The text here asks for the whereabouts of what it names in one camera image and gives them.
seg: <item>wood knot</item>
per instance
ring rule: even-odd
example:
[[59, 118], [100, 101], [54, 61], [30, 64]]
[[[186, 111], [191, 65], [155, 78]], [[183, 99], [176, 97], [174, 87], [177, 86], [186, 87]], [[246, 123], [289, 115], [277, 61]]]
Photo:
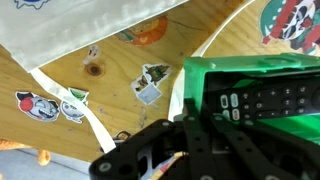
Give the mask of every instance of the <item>wood knot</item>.
[[85, 66], [85, 70], [91, 76], [100, 76], [103, 73], [103, 69], [95, 63], [89, 63]]

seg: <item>clown sticker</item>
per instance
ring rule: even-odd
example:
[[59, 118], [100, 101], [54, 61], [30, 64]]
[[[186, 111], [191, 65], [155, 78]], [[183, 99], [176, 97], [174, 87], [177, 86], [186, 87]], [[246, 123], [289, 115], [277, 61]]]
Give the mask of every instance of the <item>clown sticker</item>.
[[294, 50], [315, 55], [320, 44], [320, 0], [271, 0], [264, 8], [260, 28], [262, 43], [289, 41]]
[[16, 92], [19, 109], [32, 119], [51, 122], [57, 120], [59, 108], [55, 101], [45, 99], [31, 92]]

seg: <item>black metal bracket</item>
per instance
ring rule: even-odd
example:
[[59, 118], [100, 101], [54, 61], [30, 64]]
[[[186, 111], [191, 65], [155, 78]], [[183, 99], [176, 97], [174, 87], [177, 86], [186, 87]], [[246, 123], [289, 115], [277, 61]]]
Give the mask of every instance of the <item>black metal bracket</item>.
[[238, 125], [204, 106], [174, 123], [158, 120], [90, 166], [92, 180], [134, 180], [185, 152], [161, 179], [320, 179], [320, 147], [259, 121]]

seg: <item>white fabric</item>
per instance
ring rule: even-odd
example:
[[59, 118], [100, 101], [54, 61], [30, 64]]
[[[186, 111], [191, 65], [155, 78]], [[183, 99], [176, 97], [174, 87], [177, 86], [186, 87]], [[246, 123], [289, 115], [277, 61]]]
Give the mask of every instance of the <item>white fabric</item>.
[[[194, 52], [191, 56], [192, 57], [202, 57], [203, 54], [206, 52], [210, 44], [216, 39], [218, 34], [222, 31], [222, 29], [234, 18], [238, 15], [244, 8], [249, 6], [255, 0], [248, 0], [244, 3], [241, 7], [239, 7], [236, 11], [234, 11], [221, 25], [220, 27]], [[174, 116], [182, 114], [183, 110], [183, 100], [184, 100], [184, 69], [182, 68], [175, 83], [173, 86], [170, 106], [169, 106], [169, 113], [168, 119], [173, 121]]]
[[0, 1], [0, 44], [30, 72], [188, 0], [26, 1]]
[[75, 98], [73, 95], [70, 94], [70, 92], [67, 89], [50, 79], [39, 69], [32, 70], [31, 74], [33, 78], [43, 87], [44, 90], [61, 99], [62, 101], [65, 101], [68, 104], [76, 107], [87, 117], [92, 127], [92, 130], [96, 135], [98, 142], [105, 153], [111, 151], [113, 148], [116, 147], [112, 137], [104, 128], [103, 124], [92, 113], [92, 111], [83, 104], [83, 102]]

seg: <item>orange object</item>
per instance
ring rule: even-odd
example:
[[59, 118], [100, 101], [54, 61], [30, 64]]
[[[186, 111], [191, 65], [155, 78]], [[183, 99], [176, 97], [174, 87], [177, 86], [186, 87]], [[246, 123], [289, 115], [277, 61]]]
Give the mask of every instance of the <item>orange object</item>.
[[[0, 150], [12, 150], [21, 148], [31, 148], [28, 145], [21, 144], [18, 142], [9, 141], [6, 139], [0, 139]], [[41, 166], [47, 165], [51, 160], [50, 152], [47, 150], [38, 150], [38, 163]]]
[[120, 40], [133, 45], [145, 46], [160, 40], [167, 31], [167, 25], [167, 18], [163, 16], [142, 22], [118, 33], [117, 36]]

